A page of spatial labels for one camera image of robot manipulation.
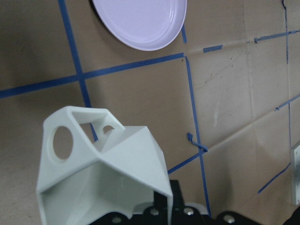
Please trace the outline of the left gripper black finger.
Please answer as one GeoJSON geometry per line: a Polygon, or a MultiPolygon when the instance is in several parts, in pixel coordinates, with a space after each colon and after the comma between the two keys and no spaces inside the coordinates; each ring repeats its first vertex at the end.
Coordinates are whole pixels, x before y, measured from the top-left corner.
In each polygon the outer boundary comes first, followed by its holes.
{"type": "MultiPolygon", "coordinates": [[[[170,180],[170,185],[173,194],[172,210],[180,211],[185,206],[180,183],[178,180],[170,180]]],[[[158,210],[166,210],[168,206],[167,197],[159,192],[154,191],[153,206],[158,210]]]]}

